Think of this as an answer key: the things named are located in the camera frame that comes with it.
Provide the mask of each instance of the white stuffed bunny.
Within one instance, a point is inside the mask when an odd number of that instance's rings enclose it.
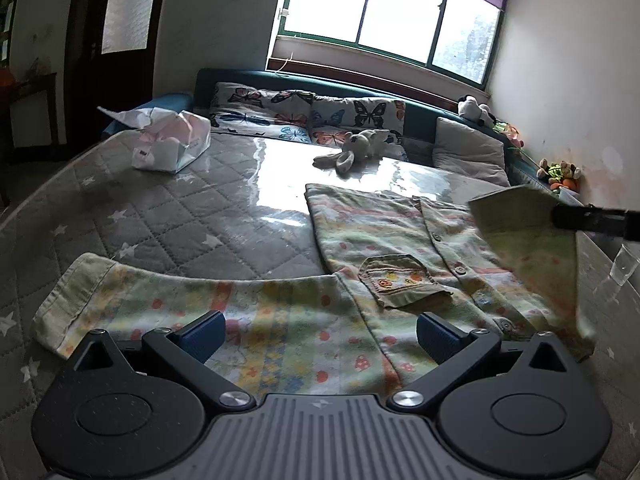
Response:
[[[342,153],[316,156],[314,158],[314,166],[318,168],[335,168],[336,173],[345,174],[351,169],[354,162],[367,158],[369,149],[370,144],[367,136],[350,132],[344,137]]]
[[[369,158],[382,158],[386,150],[386,138],[389,130],[363,130],[360,132],[369,140]]]

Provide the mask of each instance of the tissue box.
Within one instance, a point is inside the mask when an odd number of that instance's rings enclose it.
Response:
[[[209,119],[186,110],[179,114],[164,108],[111,112],[109,117],[140,131],[131,165],[139,170],[177,173],[198,158],[210,144]]]

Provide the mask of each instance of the gray pillow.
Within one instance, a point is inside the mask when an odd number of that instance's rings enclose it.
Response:
[[[439,117],[433,165],[440,170],[485,180],[498,186],[508,186],[504,172],[504,145],[482,132]]]

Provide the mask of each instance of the gray quilted mattress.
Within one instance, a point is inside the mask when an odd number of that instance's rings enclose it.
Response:
[[[136,134],[122,132],[69,164],[0,225],[0,480],[45,473],[30,420],[61,362],[31,337],[31,319],[66,268],[92,252],[132,266],[230,280],[323,274],[304,199],[316,182],[465,203],[492,184],[383,159],[347,179],[313,168],[327,148],[215,135],[178,175],[134,170]],[[619,308],[593,302],[608,258],[579,237],[580,295],[600,341],[584,366],[614,419],[598,474],[626,478],[640,458],[640,300],[630,286]]]

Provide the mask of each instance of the wooden door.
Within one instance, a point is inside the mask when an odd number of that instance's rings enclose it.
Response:
[[[96,110],[149,101],[162,0],[72,0],[65,52],[65,123],[73,153],[111,121]]]

